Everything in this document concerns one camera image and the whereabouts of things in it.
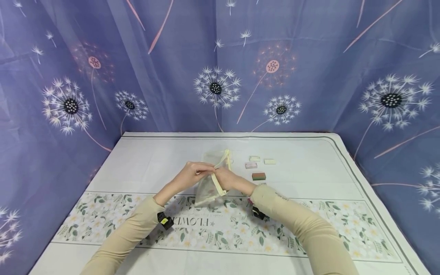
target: pink soap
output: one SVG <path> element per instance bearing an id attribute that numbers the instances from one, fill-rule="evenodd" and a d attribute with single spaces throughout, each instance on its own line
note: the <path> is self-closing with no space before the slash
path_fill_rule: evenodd
<path id="1" fill-rule="evenodd" d="M 246 169 L 255 169 L 255 168 L 257 168 L 257 163 L 256 162 L 247 162 L 247 163 L 245 163 L 245 167 L 246 167 Z"/>

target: soap bar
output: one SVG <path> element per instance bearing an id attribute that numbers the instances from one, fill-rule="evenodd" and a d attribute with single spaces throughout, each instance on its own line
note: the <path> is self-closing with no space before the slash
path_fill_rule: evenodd
<path id="1" fill-rule="evenodd" d="M 264 159 L 264 164 L 276 164 L 276 160 L 275 159 L 271 159 L 271 158 L 265 158 Z"/>
<path id="2" fill-rule="evenodd" d="M 253 173 L 252 174 L 252 180 L 265 180 L 266 174 L 264 173 Z"/>
<path id="3" fill-rule="evenodd" d="M 249 161 L 251 161 L 251 162 L 259 162 L 260 161 L 260 157 L 258 157 L 258 156 L 250 156 L 249 157 Z"/>
<path id="4" fill-rule="evenodd" d="M 245 163 L 245 167 L 246 167 L 246 169 L 255 169 L 255 168 L 257 168 L 257 163 L 256 162 L 247 162 L 247 163 Z"/>

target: white soap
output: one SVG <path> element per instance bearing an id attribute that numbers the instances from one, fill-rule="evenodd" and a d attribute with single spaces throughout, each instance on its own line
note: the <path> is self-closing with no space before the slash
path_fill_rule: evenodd
<path id="1" fill-rule="evenodd" d="M 264 164 L 267 164 L 267 165 L 276 164 L 276 160 L 275 159 L 271 159 L 271 158 L 265 158 L 264 159 Z"/>
<path id="2" fill-rule="evenodd" d="M 260 161 L 260 157 L 258 157 L 258 156 L 250 156 L 249 157 L 249 161 L 250 162 L 259 162 Z"/>

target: beige sleeve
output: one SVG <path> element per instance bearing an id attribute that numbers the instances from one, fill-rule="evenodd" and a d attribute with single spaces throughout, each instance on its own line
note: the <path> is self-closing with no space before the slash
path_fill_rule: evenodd
<path id="1" fill-rule="evenodd" d="M 80 275 L 114 275 L 125 257 L 156 227 L 161 211 L 164 208 L 152 196 L 145 198 L 133 215 L 104 241 Z"/>
<path id="2" fill-rule="evenodd" d="M 264 184 L 255 188 L 251 201 L 298 238 L 307 252 L 314 275 L 359 274 L 339 234 L 319 215 Z"/>

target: mesh bag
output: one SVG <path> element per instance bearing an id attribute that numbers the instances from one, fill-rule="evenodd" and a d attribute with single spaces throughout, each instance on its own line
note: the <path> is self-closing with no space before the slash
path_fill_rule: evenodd
<path id="1" fill-rule="evenodd" d="M 203 162 L 214 164 L 215 168 L 224 167 L 231 169 L 231 153 L 228 149 L 224 151 L 207 152 L 203 156 Z M 195 207 L 212 202 L 216 198 L 226 195 L 214 174 L 204 177 L 197 186 L 195 196 Z"/>

